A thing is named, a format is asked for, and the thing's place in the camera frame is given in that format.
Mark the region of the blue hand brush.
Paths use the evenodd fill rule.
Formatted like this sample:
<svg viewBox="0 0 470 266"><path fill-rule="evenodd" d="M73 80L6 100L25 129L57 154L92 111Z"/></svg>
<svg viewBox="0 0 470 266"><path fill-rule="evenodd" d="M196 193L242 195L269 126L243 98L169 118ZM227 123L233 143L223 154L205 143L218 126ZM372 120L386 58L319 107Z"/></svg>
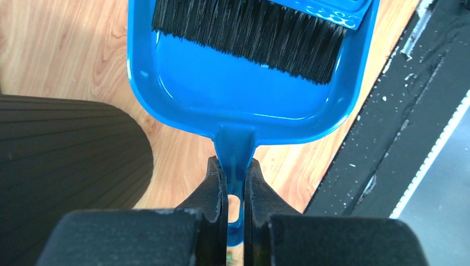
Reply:
<svg viewBox="0 0 470 266"><path fill-rule="evenodd" d="M371 1L157 1L156 32L328 84Z"/></svg>

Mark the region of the blue dustpan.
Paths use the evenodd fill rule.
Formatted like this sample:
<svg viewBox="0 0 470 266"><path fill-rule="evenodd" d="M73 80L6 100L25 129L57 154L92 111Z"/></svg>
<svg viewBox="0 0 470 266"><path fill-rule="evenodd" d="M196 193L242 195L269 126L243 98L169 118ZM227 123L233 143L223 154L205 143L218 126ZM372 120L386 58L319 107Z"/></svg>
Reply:
<svg viewBox="0 0 470 266"><path fill-rule="evenodd" d="M360 94L379 1L348 31L331 81L321 85L152 29L157 1L129 1L127 75L144 109L165 125L207 137L244 203L258 146L303 144L336 130Z"/></svg>

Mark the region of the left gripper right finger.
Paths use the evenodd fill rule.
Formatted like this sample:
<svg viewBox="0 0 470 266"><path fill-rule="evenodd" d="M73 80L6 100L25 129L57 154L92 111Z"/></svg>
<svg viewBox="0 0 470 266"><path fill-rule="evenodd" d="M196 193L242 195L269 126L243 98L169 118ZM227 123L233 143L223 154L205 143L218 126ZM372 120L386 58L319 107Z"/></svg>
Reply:
<svg viewBox="0 0 470 266"><path fill-rule="evenodd" d="M253 159L244 183L244 265L270 265L269 219L274 214L299 214L263 177Z"/></svg>

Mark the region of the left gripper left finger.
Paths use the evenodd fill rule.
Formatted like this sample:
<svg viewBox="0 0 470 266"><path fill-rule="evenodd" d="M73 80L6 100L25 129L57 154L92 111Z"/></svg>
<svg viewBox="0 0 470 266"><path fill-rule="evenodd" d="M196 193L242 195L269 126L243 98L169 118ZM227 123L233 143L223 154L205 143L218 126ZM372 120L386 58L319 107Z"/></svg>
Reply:
<svg viewBox="0 0 470 266"><path fill-rule="evenodd" d="M178 206L201 214L195 245L196 265L226 265L227 177L217 157L207 161L206 177Z"/></svg>

